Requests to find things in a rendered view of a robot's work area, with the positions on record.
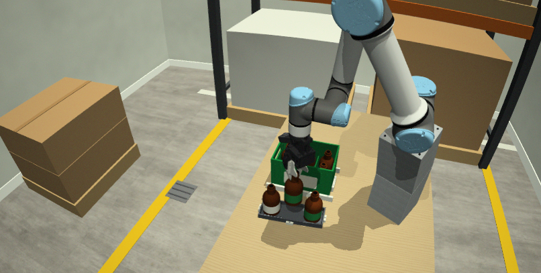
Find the green plastic crate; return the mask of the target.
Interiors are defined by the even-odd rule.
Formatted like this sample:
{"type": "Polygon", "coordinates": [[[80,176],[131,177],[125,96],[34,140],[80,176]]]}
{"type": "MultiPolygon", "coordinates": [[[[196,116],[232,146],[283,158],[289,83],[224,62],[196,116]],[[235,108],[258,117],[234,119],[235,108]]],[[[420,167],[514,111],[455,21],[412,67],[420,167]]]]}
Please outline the green plastic crate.
{"type": "MultiPolygon", "coordinates": [[[[283,166],[283,161],[281,160],[281,154],[285,150],[286,145],[287,143],[279,142],[273,156],[270,159],[271,183],[278,184],[281,186],[284,186],[286,180],[289,178],[283,166]]],[[[299,178],[303,182],[303,190],[306,190],[309,192],[313,192],[314,190],[316,190],[318,191],[319,194],[329,195],[331,191],[331,186],[334,181],[334,176],[336,173],[336,165],[338,161],[336,152],[333,149],[332,145],[329,143],[313,140],[313,142],[311,142],[309,145],[315,150],[315,167],[307,166],[309,172],[305,172],[302,170],[302,173],[299,178]],[[334,165],[333,165],[332,170],[328,170],[324,168],[317,168],[319,166],[319,160],[321,157],[324,156],[324,153],[326,150],[331,151],[332,157],[334,159],[334,165]]]]}

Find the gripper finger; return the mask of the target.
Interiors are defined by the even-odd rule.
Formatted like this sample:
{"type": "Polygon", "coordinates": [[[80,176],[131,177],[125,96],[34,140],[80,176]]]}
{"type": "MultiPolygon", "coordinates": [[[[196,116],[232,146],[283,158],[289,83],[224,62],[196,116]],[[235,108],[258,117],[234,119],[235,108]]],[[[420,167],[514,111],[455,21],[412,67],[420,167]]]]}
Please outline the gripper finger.
{"type": "Polygon", "coordinates": [[[296,177],[297,178],[297,172],[295,170],[295,163],[294,161],[292,161],[288,155],[287,155],[288,152],[285,152],[284,153],[284,156],[283,156],[283,166],[286,170],[286,173],[287,173],[287,176],[289,177],[289,179],[291,180],[292,179],[292,176],[296,177]]]}
{"type": "Polygon", "coordinates": [[[307,168],[306,166],[303,167],[303,168],[299,168],[299,169],[297,169],[297,172],[298,172],[299,176],[300,176],[301,173],[302,173],[302,169],[303,169],[305,172],[309,172],[309,170],[308,170],[308,168],[307,168]]]}

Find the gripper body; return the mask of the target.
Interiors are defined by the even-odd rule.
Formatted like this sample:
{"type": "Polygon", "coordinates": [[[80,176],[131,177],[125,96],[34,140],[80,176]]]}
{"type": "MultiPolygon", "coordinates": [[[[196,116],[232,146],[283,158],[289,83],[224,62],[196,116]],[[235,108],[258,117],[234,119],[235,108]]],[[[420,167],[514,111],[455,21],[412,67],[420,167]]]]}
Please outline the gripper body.
{"type": "Polygon", "coordinates": [[[310,136],[310,134],[305,138],[296,138],[289,133],[289,137],[294,140],[294,144],[287,145],[285,152],[288,151],[287,155],[290,159],[292,159],[292,161],[294,161],[295,167],[299,169],[314,163],[315,150],[308,145],[309,143],[313,142],[313,138],[310,136]]]}

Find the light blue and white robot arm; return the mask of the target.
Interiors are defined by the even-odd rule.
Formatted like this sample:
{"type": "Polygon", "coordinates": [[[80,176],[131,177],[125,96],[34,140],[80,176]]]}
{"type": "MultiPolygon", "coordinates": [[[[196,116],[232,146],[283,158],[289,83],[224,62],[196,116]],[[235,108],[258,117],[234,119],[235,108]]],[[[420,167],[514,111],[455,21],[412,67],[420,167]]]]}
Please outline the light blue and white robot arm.
{"type": "Polygon", "coordinates": [[[390,118],[396,146],[410,154],[429,150],[434,143],[436,85],[426,77],[411,76],[392,30],[395,19],[387,1],[332,0],[331,11],[342,32],[330,85],[324,99],[314,97],[307,87],[290,92],[289,133],[306,137],[312,121],[348,125],[351,106],[347,102],[364,47],[393,109],[390,118]]]}

